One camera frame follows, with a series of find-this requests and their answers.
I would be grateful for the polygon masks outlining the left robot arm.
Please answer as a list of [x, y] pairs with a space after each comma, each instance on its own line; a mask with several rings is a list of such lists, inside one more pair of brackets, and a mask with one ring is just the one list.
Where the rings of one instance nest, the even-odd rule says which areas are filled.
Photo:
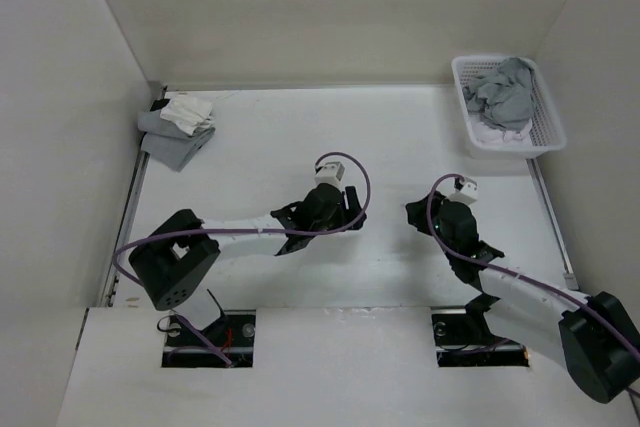
[[128, 261], [154, 308], [187, 320], [192, 336], [210, 346], [225, 324], [220, 304], [202, 285], [215, 262], [286, 256], [317, 236], [359, 230], [366, 206], [355, 187], [320, 183], [303, 200], [253, 219], [208, 224], [182, 209], [136, 241]]

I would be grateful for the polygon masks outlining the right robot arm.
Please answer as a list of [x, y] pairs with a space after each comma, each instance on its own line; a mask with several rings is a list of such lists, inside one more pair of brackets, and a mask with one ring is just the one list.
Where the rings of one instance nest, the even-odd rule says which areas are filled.
[[606, 404], [639, 379], [639, 331], [621, 301], [588, 295], [517, 272], [480, 239], [469, 206], [429, 195], [405, 207], [407, 221], [441, 247], [454, 275], [478, 291], [464, 331], [483, 343], [517, 342], [564, 368], [592, 400]]

